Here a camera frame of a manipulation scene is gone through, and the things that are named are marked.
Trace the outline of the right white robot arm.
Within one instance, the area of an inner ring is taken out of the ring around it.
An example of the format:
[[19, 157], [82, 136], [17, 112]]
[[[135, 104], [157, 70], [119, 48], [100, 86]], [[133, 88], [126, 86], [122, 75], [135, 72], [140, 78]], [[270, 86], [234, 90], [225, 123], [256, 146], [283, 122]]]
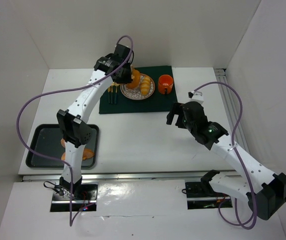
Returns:
[[201, 178], [208, 192], [227, 194], [248, 204], [253, 214], [269, 220], [286, 203], [286, 175], [276, 174], [259, 163], [238, 143], [232, 141], [228, 131], [217, 122], [209, 121], [202, 106], [200, 92], [190, 92], [190, 101], [176, 102], [167, 115], [171, 125], [187, 129], [195, 140], [225, 160], [243, 180], [233, 180], [218, 170], [211, 170]]

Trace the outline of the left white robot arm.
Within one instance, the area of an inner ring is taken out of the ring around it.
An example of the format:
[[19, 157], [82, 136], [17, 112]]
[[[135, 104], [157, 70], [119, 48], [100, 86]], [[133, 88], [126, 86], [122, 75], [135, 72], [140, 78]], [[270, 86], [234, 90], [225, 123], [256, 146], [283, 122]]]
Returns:
[[126, 84], [132, 81], [131, 55], [131, 48], [118, 43], [113, 53], [97, 60], [86, 88], [75, 102], [67, 110], [60, 109], [57, 112], [58, 125], [65, 142], [66, 163], [59, 185], [72, 195], [82, 182], [83, 152], [92, 136], [92, 128], [87, 124], [90, 114], [113, 83]]

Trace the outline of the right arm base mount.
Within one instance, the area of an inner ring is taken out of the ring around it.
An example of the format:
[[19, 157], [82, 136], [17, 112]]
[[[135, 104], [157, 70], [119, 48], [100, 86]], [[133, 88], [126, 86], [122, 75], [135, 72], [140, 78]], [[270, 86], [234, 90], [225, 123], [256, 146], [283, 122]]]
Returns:
[[200, 181], [185, 182], [181, 192], [187, 197], [189, 210], [232, 208], [230, 196], [214, 191], [205, 191]]

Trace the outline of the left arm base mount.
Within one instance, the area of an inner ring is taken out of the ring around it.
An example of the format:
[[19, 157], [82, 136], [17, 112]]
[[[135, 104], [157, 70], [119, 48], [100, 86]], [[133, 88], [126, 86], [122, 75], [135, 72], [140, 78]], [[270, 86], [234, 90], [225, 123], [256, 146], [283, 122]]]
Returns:
[[[68, 212], [70, 203], [69, 191], [50, 181], [45, 181], [43, 186], [52, 190], [50, 212]], [[72, 211], [96, 211], [97, 192], [98, 184], [82, 184], [80, 188], [72, 195]]]

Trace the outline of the striped long bread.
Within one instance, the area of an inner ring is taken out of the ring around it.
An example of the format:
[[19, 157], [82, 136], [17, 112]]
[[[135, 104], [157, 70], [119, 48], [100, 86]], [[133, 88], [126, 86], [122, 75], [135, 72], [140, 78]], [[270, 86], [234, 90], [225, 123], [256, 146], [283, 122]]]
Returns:
[[149, 93], [151, 85], [151, 79], [148, 76], [145, 76], [140, 84], [140, 92], [143, 96], [146, 96]]

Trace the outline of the large orange round bread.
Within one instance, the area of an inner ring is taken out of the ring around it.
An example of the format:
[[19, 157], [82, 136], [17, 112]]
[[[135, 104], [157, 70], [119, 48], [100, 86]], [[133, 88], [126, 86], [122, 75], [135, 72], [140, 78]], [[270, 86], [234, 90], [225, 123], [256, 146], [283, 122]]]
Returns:
[[140, 84], [140, 72], [138, 70], [133, 70], [131, 75], [132, 82], [127, 83], [126, 87], [129, 89], [134, 89], [139, 86]]

